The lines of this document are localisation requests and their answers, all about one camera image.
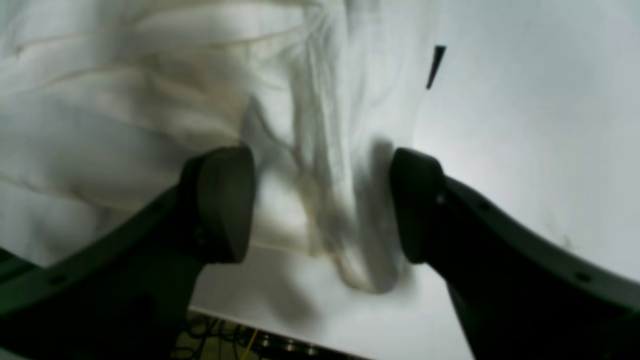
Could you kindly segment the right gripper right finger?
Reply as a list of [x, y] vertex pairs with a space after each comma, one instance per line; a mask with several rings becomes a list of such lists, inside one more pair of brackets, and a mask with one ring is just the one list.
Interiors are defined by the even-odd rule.
[[446, 282], [476, 360], [637, 360], [640, 287], [543, 239], [445, 175], [394, 151], [390, 191], [403, 253]]

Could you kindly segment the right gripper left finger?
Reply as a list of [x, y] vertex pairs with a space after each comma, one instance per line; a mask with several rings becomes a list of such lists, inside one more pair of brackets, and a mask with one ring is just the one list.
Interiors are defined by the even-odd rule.
[[249, 250], [247, 146], [186, 162], [179, 183], [50, 268], [1, 252], [1, 349], [30, 360], [167, 360], [202, 269]]

